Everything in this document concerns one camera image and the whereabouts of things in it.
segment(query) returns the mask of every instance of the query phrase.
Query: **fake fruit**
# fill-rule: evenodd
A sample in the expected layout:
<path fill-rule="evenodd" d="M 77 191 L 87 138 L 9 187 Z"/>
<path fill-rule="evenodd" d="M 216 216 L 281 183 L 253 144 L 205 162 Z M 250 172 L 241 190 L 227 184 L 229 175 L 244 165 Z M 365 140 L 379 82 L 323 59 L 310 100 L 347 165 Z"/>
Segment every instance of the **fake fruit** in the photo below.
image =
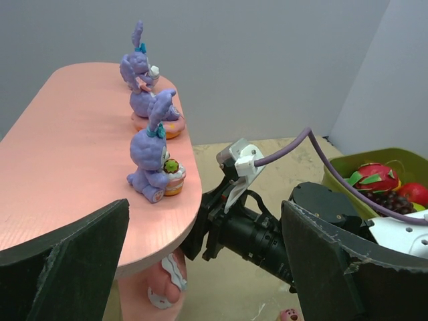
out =
<path fill-rule="evenodd" d="M 428 189 L 419 183 L 404 184 L 399 190 L 400 196 L 406 197 L 410 202 L 420 204 L 422 206 L 428 205 Z"/>
<path fill-rule="evenodd" d="M 361 165 L 347 181 L 359 191 L 376 193 L 392 191 L 401 185 L 397 173 L 379 163 Z"/>
<path fill-rule="evenodd" d="M 379 204 L 390 211 L 394 211 L 395 213 L 409 214 L 416 212 L 416 209 L 413 208 L 413 204 L 405 197 L 398 195 L 395 191 L 388 191 L 386 193 L 363 191 L 362 194 L 371 201 L 374 201 L 376 204 Z"/>
<path fill-rule="evenodd" d="M 413 204 L 413 208 L 416 210 L 416 212 L 420 212 L 420 211 L 424 211 L 425 210 L 424 206 L 422 206 L 422 205 L 419 205 L 419 204 L 416 204 L 416 203 L 413 203 L 413 202 L 412 202 L 412 204 Z"/>
<path fill-rule="evenodd" d="M 178 172 L 179 169 L 180 169 L 179 162 L 177 162 L 175 159 L 172 159 L 172 158 L 167 160 L 165 162 L 165 164 L 163 165 L 163 170 L 167 174 L 171 174 L 171 173 L 174 174 L 174 173 Z"/>

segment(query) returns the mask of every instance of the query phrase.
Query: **grapes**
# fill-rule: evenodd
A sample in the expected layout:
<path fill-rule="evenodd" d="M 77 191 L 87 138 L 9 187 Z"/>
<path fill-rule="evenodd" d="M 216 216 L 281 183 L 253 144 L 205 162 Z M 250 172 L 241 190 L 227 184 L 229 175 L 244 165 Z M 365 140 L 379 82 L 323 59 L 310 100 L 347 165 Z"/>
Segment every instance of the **grapes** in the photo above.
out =
<path fill-rule="evenodd" d="M 416 212 L 413 208 L 413 204 L 409 202 L 406 197 L 399 196 L 397 192 L 387 191 L 384 193 L 373 193 L 371 191 L 362 191 L 361 193 L 376 204 L 379 204 L 390 211 L 394 211 L 395 213 L 405 215 Z M 377 213 L 380 216 L 385 216 L 378 211 Z"/>

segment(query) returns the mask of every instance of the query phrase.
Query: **purple bunny figurine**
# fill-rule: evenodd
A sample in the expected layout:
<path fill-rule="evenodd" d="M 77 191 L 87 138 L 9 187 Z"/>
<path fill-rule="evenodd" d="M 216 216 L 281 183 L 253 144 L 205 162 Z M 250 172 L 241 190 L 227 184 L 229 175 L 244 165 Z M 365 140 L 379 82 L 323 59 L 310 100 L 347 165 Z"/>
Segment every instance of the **purple bunny figurine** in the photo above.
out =
<path fill-rule="evenodd" d="M 122 74 L 123 80 L 128 83 L 129 87 L 132 89 L 132 86 L 129 84 L 128 79 L 122 73 L 122 64 L 128 62 L 136 77 L 139 77 L 143 82 L 147 84 L 149 88 L 155 85 L 155 82 L 159 77 L 159 69 L 156 66 L 150 66 L 148 63 L 146 55 L 146 45 L 140 43 L 142 35 L 142 21 L 138 21 L 135 30 L 132 33 L 132 44 L 134 45 L 135 51 L 132 54 L 126 54 L 123 56 L 122 61 L 120 62 L 120 73 Z"/>
<path fill-rule="evenodd" d="M 130 144 L 130 156 L 138 168 L 126 179 L 151 203 L 157 203 L 163 198 L 169 183 L 169 178 L 163 171 L 169 153 L 161 121 L 169 111 L 175 94 L 175 90 L 163 90 L 156 95 L 150 104 L 147 128 L 135 134 Z"/>
<path fill-rule="evenodd" d="M 148 109 L 150 104 L 156 101 L 156 97 L 162 94 L 165 90 L 160 92 L 157 95 L 154 95 L 152 92 L 147 92 L 146 90 L 141 89 L 140 85 L 136 81 L 136 74 L 134 68 L 132 68 L 131 63 L 127 60 L 122 60 L 120 64 L 120 73 L 128 85 L 132 89 L 131 97 L 129 104 L 134 110 L 134 113 L 143 118 L 148 118 Z M 170 93 L 173 92 L 175 95 L 175 90 L 167 90 Z M 165 112 L 162 120 L 165 121 L 175 121 L 180 118 L 179 111 L 174 107 L 172 101 L 167 112 Z"/>

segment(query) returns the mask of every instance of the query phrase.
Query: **pink shelf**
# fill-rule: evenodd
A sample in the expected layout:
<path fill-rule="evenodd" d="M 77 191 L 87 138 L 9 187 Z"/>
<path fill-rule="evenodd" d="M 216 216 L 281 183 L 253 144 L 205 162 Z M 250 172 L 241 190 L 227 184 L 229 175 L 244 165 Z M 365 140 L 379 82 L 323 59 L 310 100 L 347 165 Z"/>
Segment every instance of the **pink shelf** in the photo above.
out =
<path fill-rule="evenodd" d="M 165 88 L 175 87 L 161 78 L 156 90 Z M 126 182 L 136 168 L 129 157 L 136 132 L 129 97 L 118 64 L 76 64 L 53 73 L 0 143 L 0 250 L 117 199 L 129 200 L 130 224 L 116 278 L 141 272 L 180 245 L 202 194 L 189 133 L 167 142 L 187 170 L 182 193 L 151 205 Z M 174 105 L 183 111 L 178 95 Z"/>

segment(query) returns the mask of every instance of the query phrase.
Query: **blue bow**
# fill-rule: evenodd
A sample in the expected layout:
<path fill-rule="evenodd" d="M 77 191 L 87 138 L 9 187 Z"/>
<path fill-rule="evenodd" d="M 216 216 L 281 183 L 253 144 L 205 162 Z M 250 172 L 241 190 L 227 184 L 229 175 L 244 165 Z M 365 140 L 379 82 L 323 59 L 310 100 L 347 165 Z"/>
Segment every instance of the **blue bow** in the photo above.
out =
<path fill-rule="evenodd" d="M 162 123 L 159 124 L 158 128 L 156 128 L 154 132 L 152 132 L 148 127 L 146 128 L 146 132 L 147 132 L 147 136 L 149 137 L 158 136 L 159 138 L 165 138 L 165 136 L 167 135 Z"/>
<path fill-rule="evenodd" d="M 146 44 L 144 42 L 142 42 L 140 44 L 140 47 L 135 48 L 135 51 L 140 51 L 140 52 L 145 54 L 147 52 L 146 51 Z"/>

